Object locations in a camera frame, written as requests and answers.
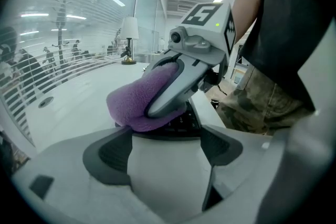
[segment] purple cloth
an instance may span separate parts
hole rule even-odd
[[[128,125],[135,131],[146,132],[160,128],[183,114],[186,110],[185,105],[162,118],[151,119],[144,116],[149,102],[177,69],[176,63],[158,66],[141,79],[111,92],[106,98],[111,117],[120,126]]]

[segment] white desk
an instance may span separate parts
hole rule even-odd
[[[27,121],[37,151],[65,139],[113,127],[106,96],[140,78],[142,68],[147,65],[116,63],[96,69],[58,86],[29,105]],[[39,109],[39,103],[49,96],[54,97],[53,102]],[[197,92],[192,100],[201,123],[224,126],[203,92]],[[209,173],[210,165],[200,141],[133,138],[128,174],[134,192],[166,221],[181,221],[201,212]]]

